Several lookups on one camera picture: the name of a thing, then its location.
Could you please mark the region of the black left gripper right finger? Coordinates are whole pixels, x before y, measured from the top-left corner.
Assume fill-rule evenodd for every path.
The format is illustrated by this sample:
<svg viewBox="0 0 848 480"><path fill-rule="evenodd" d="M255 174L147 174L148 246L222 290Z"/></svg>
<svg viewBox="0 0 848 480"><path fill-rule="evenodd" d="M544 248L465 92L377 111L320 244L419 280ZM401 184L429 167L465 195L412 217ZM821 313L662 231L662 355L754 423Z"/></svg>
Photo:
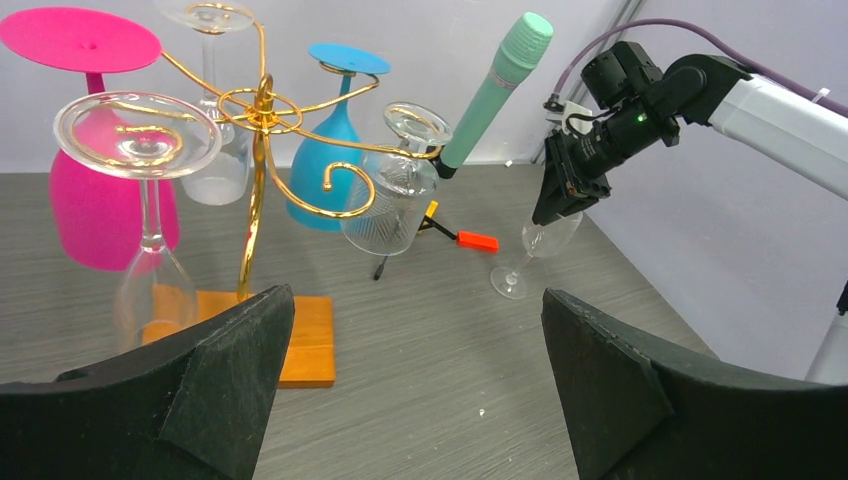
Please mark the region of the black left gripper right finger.
<svg viewBox="0 0 848 480"><path fill-rule="evenodd" d="M582 479L843 479L847 389L735 366L561 291L541 323Z"/></svg>

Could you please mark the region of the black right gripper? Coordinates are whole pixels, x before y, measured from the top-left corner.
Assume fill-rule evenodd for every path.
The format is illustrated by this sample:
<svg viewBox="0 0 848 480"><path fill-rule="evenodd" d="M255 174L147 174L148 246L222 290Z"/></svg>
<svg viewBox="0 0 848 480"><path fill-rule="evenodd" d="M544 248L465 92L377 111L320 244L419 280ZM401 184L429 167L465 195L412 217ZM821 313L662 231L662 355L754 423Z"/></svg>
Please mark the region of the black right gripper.
<svg viewBox="0 0 848 480"><path fill-rule="evenodd" d="M662 123L642 109L595 121L588 134L558 130L544 142L545 171L531 220L546 226L607 198L610 170L658 142Z"/></svg>

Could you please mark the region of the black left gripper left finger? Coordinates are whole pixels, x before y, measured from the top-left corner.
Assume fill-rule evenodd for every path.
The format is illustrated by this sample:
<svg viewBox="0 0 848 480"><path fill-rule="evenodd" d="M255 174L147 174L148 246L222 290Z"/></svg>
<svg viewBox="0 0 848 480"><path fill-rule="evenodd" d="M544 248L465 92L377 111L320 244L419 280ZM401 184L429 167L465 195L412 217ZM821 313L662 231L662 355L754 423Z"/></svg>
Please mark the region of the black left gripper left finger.
<svg viewBox="0 0 848 480"><path fill-rule="evenodd" d="M294 322L286 285L45 383L1 387L5 479L249 479Z"/></svg>

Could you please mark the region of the clear stemmed wine glass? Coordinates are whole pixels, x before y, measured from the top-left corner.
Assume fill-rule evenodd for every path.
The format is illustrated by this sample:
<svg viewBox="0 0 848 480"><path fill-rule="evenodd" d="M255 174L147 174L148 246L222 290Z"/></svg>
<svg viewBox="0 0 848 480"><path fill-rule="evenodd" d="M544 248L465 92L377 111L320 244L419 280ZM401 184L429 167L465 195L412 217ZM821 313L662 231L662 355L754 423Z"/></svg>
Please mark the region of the clear stemmed wine glass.
<svg viewBox="0 0 848 480"><path fill-rule="evenodd" d="M493 288L502 296L517 300L527 293L527 283L521 271L533 259L548 259L557 256L570 243L583 220L583 213L568 216L558 215L547 225L536 224L531 217L522 227L524 258L514 267L497 267L491 271Z"/></svg>

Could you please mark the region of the clear patterned tumbler glass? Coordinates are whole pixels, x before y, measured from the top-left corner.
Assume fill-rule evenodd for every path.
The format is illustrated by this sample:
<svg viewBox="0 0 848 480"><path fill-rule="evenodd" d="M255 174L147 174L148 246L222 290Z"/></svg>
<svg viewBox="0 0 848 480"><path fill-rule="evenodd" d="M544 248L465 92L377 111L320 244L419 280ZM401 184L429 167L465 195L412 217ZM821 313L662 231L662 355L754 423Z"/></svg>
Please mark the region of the clear patterned tumbler glass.
<svg viewBox="0 0 848 480"><path fill-rule="evenodd" d="M428 153L453 137L448 122L426 107L394 102L384 109L387 126L407 153ZM361 168L372 180L376 197L360 216L340 222L346 239L357 248L377 256L394 256L412 244L438 183L438 173L428 160L369 152Z"/></svg>

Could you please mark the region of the clear tall flute glass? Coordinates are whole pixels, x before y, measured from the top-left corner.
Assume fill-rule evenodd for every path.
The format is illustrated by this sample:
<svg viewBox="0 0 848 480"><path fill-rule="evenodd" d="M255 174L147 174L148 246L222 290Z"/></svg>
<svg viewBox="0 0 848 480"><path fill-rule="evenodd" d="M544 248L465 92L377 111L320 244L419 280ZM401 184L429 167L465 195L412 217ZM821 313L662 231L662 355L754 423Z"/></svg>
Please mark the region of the clear tall flute glass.
<svg viewBox="0 0 848 480"><path fill-rule="evenodd" d="M172 96L138 91L89 94L66 104L53 121L64 152L86 168L137 181L142 233L113 306L119 353L144 345L154 322L153 289L173 289L171 310L159 322L177 331L197 319L193 281L167 245L161 220L161 184L206 167L219 153L222 134L198 107Z"/></svg>

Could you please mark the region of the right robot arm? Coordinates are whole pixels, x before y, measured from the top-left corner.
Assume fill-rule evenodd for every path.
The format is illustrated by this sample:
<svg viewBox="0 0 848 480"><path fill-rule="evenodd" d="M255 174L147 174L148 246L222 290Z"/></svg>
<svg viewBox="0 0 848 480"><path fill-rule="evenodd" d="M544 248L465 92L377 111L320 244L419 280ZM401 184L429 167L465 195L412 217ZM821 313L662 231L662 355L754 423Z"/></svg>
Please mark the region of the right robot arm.
<svg viewBox="0 0 848 480"><path fill-rule="evenodd" d="M581 79L606 115L585 134L564 120L546 138L536 225L609 197L607 173L657 142L677 145L681 121L710 127L847 195L847 116L727 57L690 54L661 70L639 44L620 41L590 61Z"/></svg>

